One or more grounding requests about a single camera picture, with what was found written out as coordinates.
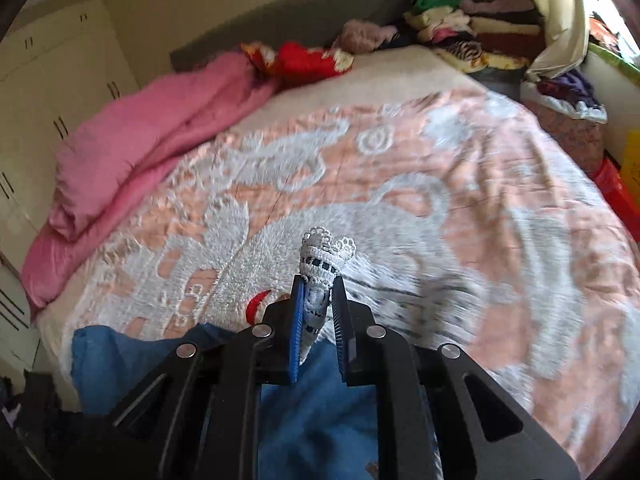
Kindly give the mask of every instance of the pink and white bedspread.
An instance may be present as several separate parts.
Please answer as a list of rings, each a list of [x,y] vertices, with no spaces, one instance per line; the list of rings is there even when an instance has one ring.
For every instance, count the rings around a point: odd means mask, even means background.
[[[460,343],[584,476],[603,459],[640,397],[638,251],[535,117],[482,89],[201,145],[70,283],[63,347],[89,324],[145,340],[243,329],[290,291],[312,226],[356,241],[348,294],[378,322]]]

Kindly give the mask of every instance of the white curtain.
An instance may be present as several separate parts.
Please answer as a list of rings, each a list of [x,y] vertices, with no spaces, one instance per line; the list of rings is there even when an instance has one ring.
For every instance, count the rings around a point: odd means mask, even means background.
[[[583,0],[535,0],[545,18],[546,49],[527,71],[537,81],[540,76],[556,77],[578,66],[587,53],[588,17]]]

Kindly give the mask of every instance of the gray headboard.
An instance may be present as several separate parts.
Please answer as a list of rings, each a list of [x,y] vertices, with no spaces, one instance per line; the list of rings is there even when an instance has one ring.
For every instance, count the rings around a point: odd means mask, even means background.
[[[378,25],[399,19],[410,0],[277,0],[223,23],[170,54],[176,72],[204,65],[222,50],[261,41],[278,48],[286,41],[323,46],[345,22],[369,20]]]

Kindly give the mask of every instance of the pink comforter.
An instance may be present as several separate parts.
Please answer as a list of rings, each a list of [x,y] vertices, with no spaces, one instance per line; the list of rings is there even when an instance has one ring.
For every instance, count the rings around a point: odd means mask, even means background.
[[[241,54],[167,75],[82,124],[58,153],[49,222],[31,246],[22,285],[33,314],[176,166],[180,157],[260,107],[275,82]]]

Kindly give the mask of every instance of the metal screw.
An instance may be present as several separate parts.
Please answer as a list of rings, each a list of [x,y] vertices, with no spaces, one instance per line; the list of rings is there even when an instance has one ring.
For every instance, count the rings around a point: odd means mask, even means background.
[[[185,343],[178,346],[175,353],[178,354],[178,357],[181,357],[182,359],[188,359],[189,357],[193,357],[194,355],[196,355],[196,347],[191,343]]]
[[[267,337],[271,335],[271,327],[265,324],[256,325],[252,328],[251,333],[256,337]]]
[[[449,359],[457,359],[460,357],[460,348],[452,344],[443,345],[440,351],[444,357]]]
[[[386,335],[385,327],[380,325],[371,325],[367,327],[367,335],[373,339],[380,339]]]

